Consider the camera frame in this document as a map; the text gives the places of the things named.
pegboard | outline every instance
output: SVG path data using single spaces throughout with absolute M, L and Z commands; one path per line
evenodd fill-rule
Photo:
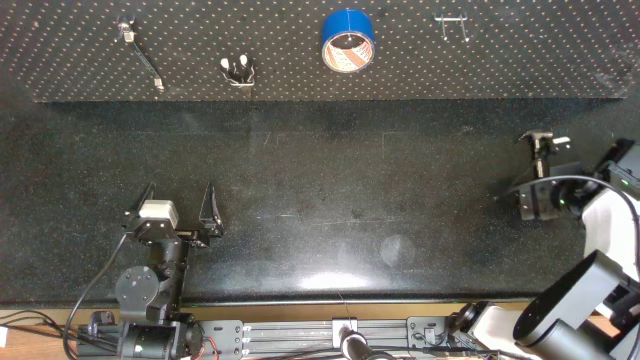
M 324 19 L 361 9 L 373 63 L 331 71 Z M 469 18 L 459 25 L 434 15 Z M 134 18 L 168 91 L 118 36 Z M 36 101 L 247 100 L 223 57 L 255 59 L 253 100 L 624 97 L 640 70 L 636 0 L 5 1 L 0 66 Z

blue tape roll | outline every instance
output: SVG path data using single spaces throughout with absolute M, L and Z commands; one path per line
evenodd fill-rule
M 373 25 L 367 14 L 351 9 L 336 11 L 322 27 L 322 60 L 334 71 L 359 71 L 373 60 L 373 41 Z

perforated board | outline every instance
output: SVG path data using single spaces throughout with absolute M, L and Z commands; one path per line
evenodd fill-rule
M 322 23 L 367 13 L 373 63 L 339 74 L 322 62 Z M 443 39 L 434 15 L 469 20 Z M 152 76 L 118 36 L 135 17 Z M 624 97 L 640 69 L 637 0 L 5 1 L 0 66 L 36 101 L 247 100 L 221 58 L 255 58 L 253 100 Z

roll of tape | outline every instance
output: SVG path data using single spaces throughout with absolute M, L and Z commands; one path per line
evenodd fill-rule
M 359 10 L 334 12 L 322 27 L 322 44 L 322 60 L 331 70 L 352 73 L 365 68 L 375 53 L 369 17 Z

speckled black countertop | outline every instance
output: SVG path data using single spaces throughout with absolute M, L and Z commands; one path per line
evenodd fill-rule
M 187 304 L 530 297 L 584 231 L 493 200 L 529 162 L 514 140 L 563 131 L 593 165 L 640 138 L 639 99 L 43 105 L 5 88 L 0 305 L 70 305 L 149 181 L 183 226 L 216 186 L 227 232 L 192 252 Z M 87 305 L 146 251 L 126 245 Z

